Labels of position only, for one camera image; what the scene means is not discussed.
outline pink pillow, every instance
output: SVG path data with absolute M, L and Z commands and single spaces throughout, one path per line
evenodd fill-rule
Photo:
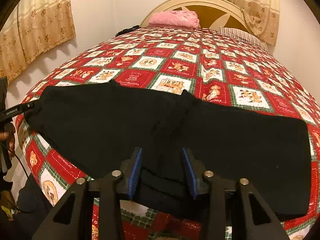
M 185 28 L 198 28 L 199 19 L 193 11 L 167 11 L 151 15 L 149 27 L 175 26 Z

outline red checkered bedspread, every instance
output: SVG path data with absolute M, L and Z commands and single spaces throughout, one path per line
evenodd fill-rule
M 68 60 L 40 80 L 23 102 L 39 98 L 49 85 L 73 86 L 111 79 L 123 86 L 176 94 L 185 89 L 212 103 L 303 119 L 309 127 L 312 158 L 309 211 L 305 217 L 286 221 L 284 228 L 291 239 L 306 235 L 320 213 L 320 107 L 271 55 L 209 29 L 143 28 Z M 32 174 L 54 205 L 75 179 L 86 174 L 39 134 L 29 131 L 23 115 L 17 116 L 15 125 Z M 94 239 L 98 238 L 98 205 L 97 200 L 92 220 Z M 131 202 L 121 202 L 121 208 L 126 239 L 175 236 L 196 240 L 199 236 L 198 223 L 180 221 Z M 226 229 L 226 239 L 231 239 L 231 228 Z

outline striped pillow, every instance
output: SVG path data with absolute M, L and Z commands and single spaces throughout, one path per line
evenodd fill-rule
M 220 31 L 218 33 L 237 40 L 241 40 L 245 43 L 259 47 L 260 49 L 269 52 L 267 44 L 265 42 L 261 42 L 257 37 L 242 30 L 235 28 L 220 27 Z

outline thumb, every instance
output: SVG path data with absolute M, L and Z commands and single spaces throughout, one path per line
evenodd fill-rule
M 0 141 L 5 141 L 9 137 L 8 132 L 0 132 Z

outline pillow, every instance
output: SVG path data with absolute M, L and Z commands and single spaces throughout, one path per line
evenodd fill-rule
M 263 41 L 261 42 L 256 36 L 253 36 L 250 33 L 247 33 L 245 31 L 235 29 L 235 28 L 224 28 L 220 27 L 220 31 L 218 32 L 219 34 L 241 40 L 245 43 L 248 43 L 252 46 L 259 47 L 260 49 L 269 52 L 267 44 Z
M 185 27 L 198 28 L 199 19 L 193 11 L 167 11 L 151 15 L 149 27 Z

